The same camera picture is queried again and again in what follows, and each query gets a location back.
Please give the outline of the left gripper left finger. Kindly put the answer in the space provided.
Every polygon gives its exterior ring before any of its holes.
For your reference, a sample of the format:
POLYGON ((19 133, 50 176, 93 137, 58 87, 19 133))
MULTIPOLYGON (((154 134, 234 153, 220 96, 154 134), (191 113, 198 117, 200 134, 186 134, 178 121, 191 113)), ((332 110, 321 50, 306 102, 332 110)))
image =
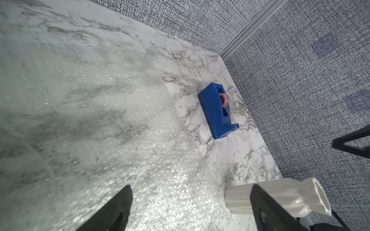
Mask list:
POLYGON ((124 231, 128 224, 132 202, 132 188, 126 185, 77 231, 124 231))

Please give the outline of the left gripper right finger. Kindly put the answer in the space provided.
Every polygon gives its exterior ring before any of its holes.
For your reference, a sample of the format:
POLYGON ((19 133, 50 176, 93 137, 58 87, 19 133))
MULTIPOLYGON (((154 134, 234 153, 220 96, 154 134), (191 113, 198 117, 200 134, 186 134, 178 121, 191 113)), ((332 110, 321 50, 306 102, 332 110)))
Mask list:
POLYGON ((259 231, 305 231, 294 217, 281 207, 261 186, 254 184, 250 202, 259 231))

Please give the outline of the white ribbed ceramic vase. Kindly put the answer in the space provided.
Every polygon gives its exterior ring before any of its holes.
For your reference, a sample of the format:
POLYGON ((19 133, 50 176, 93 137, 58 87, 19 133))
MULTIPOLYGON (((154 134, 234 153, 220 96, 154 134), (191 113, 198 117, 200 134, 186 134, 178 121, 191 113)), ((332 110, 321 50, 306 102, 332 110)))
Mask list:
POLYGON ((292 217, 303 218, 310 212, 332 215, 328 198, 314 177, 302 182, 284 178, 230 186, 225 191, 225 202, 232 214, 253 214, 250 195, 254 185, 262 187, 292 217))

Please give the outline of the clear bubble wrap sheet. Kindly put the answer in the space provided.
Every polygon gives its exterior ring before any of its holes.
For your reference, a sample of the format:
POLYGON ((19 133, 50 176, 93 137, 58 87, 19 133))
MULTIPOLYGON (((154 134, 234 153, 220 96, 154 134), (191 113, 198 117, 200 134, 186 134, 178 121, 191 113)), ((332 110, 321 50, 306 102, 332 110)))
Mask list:
POLYGON ((126 185, 128 231, 207 231, 221 194, 176 104, 187 53, 1 39, 1 230, 74 231, 126 185))

